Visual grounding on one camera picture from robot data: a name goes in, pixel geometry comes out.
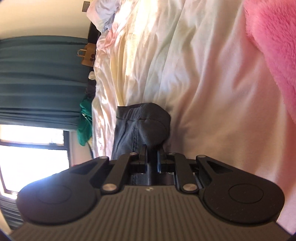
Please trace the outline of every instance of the window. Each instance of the window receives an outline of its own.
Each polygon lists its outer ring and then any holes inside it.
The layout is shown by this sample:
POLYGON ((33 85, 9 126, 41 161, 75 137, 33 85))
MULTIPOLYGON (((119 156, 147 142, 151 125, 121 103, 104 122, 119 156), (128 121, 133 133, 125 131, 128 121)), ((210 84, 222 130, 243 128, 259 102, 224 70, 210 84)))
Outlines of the window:
POLYGON ((0 125, 0 178, 16 197, 27 184, 69 168, 69 133, 42 127, 0 125))

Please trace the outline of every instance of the bed sheet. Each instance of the bed sheet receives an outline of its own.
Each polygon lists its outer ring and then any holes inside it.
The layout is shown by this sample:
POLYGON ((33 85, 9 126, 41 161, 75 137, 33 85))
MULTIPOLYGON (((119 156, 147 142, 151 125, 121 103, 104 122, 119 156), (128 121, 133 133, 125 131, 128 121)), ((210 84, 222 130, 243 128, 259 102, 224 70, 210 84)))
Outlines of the bed sheet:
POLYGON ((204 154, 267 178, 285 193, 278 222, 296 232, 296 127, 241 0, 125 0, 97 43, 94 155, 111 156, 116 107, 171 115, 165 150, 204 154))

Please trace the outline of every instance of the pink fur fabric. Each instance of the pink fur fabric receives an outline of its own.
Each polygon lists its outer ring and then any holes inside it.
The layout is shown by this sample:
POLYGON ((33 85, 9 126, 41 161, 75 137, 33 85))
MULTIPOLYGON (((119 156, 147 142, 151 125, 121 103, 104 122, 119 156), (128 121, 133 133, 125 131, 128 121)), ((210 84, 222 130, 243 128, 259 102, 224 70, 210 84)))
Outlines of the pink fur fabric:
POLYGON ((245 0, 244 8, 247 35, 264 54, 296 124, 296 1, 245 0))

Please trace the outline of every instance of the window pane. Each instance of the window pane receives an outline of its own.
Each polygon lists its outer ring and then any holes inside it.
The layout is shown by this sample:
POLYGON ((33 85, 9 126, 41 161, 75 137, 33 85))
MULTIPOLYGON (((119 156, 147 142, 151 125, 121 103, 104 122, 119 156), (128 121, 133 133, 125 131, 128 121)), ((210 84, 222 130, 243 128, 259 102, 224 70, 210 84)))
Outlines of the window pane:
POLYGON ((0 125, 0 139, 22 144, 64 144, 64 132, 59 129, 33 126, 0 125))
POLYGON ((0 167, 7 190, 19 192, 27 184, 69 168, 66 150, 0 145, 0 167))

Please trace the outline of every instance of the brown paper bag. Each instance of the brown paper bag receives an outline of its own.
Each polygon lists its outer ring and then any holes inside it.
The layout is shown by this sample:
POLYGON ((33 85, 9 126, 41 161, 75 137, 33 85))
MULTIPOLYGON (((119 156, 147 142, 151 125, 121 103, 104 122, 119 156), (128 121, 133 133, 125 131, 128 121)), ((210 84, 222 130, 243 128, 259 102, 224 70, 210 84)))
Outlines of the brown paper bag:
POLYGON ((84 49, 78 50, 77 56, 83 58, 81 64, 93 67, 96 56, 96 45, 88 43, 84 49))

